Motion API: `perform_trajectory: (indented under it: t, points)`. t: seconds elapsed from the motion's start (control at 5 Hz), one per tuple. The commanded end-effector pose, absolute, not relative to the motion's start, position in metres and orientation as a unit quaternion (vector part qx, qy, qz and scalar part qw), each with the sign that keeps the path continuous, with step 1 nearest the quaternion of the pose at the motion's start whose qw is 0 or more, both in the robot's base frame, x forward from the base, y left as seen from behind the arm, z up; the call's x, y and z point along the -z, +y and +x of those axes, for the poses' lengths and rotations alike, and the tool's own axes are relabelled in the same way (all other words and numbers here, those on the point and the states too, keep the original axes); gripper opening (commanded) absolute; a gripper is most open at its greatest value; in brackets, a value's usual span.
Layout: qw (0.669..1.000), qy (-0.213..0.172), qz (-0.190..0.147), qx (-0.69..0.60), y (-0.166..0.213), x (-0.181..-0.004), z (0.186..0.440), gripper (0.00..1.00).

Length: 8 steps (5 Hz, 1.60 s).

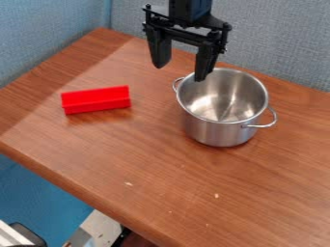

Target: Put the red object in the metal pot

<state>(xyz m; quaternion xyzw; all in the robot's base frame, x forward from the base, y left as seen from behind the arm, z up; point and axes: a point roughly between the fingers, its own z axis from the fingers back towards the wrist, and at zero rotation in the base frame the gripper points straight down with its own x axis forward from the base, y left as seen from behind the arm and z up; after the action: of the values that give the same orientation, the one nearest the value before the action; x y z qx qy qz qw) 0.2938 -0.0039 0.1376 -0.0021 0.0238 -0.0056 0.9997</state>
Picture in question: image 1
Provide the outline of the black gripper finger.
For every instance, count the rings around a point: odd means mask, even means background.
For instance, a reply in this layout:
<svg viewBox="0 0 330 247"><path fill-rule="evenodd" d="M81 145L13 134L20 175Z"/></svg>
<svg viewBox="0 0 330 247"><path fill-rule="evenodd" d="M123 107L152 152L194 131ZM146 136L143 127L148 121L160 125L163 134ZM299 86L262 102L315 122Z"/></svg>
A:
<svg viewBox="0 0 330 247"><path fill-rule="evenodd" d="M212 72L218 59L218 45L214 43L204 44L199 47L195 64L195 80L202 82Z"/></svg>
<svg viewBox="0 0 330 247"><path fill-rule="evenodd" d="M152 63L160 69L171 59L171 38L163 30L148 29L146 34Z"/></svg>

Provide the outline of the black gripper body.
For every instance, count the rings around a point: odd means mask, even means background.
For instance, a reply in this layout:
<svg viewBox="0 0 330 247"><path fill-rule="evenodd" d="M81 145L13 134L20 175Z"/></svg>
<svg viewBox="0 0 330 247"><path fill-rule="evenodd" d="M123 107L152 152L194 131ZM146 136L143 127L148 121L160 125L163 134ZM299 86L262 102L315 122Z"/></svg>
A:
<svg viewBox="0 0 330 247"><path fill-rule="evenodd" d="M163 30L171 41L196 48L214 43L223 54L232 26L211 14L211 7L212 0L168 0L166 6L146 4L143 31Z"/></svg>

